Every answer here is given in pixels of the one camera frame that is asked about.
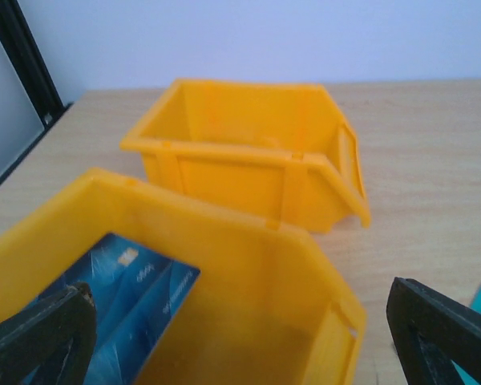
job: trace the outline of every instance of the yellow plastic bin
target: yellow plastic bin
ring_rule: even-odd
[[[304,230],[92,169],[0,236],[0,322],[105,233],[201,275],[138,384],[348,384],[366,315]]]
[[[191,197],[323,233],[370,224],[357,137],[323,86],[177,80],[120,147]]]

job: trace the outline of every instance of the wooden table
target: wooden table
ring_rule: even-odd
[[[468,303],[481,282],[481,80],[332,85],[358,132],[373,224],[316,236],[368,313],[355,383],[406,383],[385,306],[394,276]],[[91,91],[0,188],[0,233],[91,166],[144,178],[118,142],[160,91]]]

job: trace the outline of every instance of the bin bottom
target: bin bottom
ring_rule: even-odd
[[[298,384],[312,341],[249,304],[191,294],[136,384]]]

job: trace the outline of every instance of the white wall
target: white wall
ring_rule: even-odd
[[[41,120],[0,43],[0,176],[41,132]]]
[[[66,101],[178,76],[481,77],[481,0],[20,0]]]

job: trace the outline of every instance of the black frame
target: black frame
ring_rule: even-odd
[[[0,0],[0,42],[44,127],[34,143],[0,176],[2,184],[71,105],[63,105],[16,0]]]

